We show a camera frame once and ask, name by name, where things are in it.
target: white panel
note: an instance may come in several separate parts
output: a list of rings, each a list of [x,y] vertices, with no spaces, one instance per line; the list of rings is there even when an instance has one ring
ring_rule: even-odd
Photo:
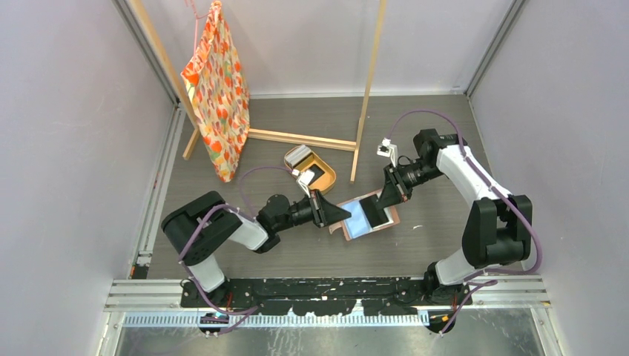
[[[533,201],[567,355],[627,354],[628,19],[529,1],[472,100],[497,179]]]
[[[93,355],[172,105],[111,1],[0,2],[2,355]]]
[[[191,57],[184,0],[145,0],[177,71]],[[204,13],[211,0],[197,0]],[[463,90],[510,1],[389,0],[374,92]],[[253,94],[364,92],[378,0],[225,0]],[[200,21],[200,28],[205,20]]]

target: table surface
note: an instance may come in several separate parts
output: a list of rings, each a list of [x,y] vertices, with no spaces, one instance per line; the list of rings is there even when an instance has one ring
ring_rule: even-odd
[[[362,98],[255,99],[250,104],[253,128],[294,134],[355,140]],[[461,128],[477,160],[487,169],[487,158],[467,98],[447,96],[376,96],[369,100],[363,132],[358,174],[349,183],[352,152],[312,147],[337,173],[335,187],[326,198],[337,204],[382,188],[383,167],[388,159],[375,150],[392,123],[403,113],[427,108],[451,116]],[[417,157],[412,138],[422,128],[436,128],[451,134],[449,124],[432,114],[408,116],[397,127],[393,143],[400,155]],[[240,157],[234,180],[221,182],[199,140],[189,161],[181,154],[192,126],[184,124],[177,159],[168,187],[162,218],[173,210],[216,190],[232,205],[244,207],[237,179],[244,172],[263,165],[283,165],[283,156],[294,145],[249,139]],[[295,181],[276,170],[258,171],[244,181],[245,193],[260,209],[268,197],[284,194],[291,201],[303,193]],[[421,276],[433,261],[445,258],[461,247],[461,235],[469,209],[463,197],[446,178],[439,177],[414,189],[412,199],[398,205],[401,223],[353,241],[338,230],[305,224],[280,233],[281,243],[265,254],[255,254],[228,241],[215,253],[227,277],[355,277]],[[185,278],[177,264],[177,253],[160,231],[154,246],[149,278]]]

